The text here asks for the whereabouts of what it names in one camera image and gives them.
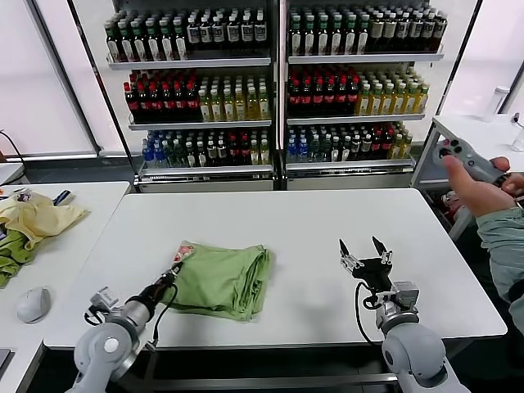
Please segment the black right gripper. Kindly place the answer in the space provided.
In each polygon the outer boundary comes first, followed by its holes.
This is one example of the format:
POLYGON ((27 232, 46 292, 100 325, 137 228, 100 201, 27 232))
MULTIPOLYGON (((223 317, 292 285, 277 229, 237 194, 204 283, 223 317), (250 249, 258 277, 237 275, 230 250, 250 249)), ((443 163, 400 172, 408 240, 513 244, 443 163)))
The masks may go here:
POLYGON ((373 245, 381 257, 358 259, 352 255, 342 239, 339 240, 341 265, 354 278, 364 280, 373 292, 389 291, 392 287, 389 274, 392 270, 392 250, 388 250, 383 242, 372 237, 373 245))

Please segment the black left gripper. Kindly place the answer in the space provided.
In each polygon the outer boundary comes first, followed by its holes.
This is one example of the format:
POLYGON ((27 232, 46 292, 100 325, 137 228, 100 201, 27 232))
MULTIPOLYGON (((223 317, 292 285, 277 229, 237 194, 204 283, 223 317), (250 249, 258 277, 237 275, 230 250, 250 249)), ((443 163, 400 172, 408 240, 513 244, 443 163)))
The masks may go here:
POLYGON ((144 305, 158 305, 167 290, 174 285, 183 266, 183 262, 177 263, 171 270, 165 271, 151 285, 144 288, 141 292, 141 302, 144 305))

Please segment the person's hand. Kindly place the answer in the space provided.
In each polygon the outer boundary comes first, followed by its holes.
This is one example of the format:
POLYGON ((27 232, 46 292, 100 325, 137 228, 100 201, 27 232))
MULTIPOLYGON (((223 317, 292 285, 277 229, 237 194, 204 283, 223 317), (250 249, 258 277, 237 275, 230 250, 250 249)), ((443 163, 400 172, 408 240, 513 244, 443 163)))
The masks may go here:
POLYGON ((524 193, 524 174, 510 173, 503 182, 501 189, 515 198, 522 197, 524 193))
POLYGON ((458 158, 445 156, 443 163, 451 188, 474 217, 516 206, 514 198, 505 191, 495 185, 474 180, 458 158))

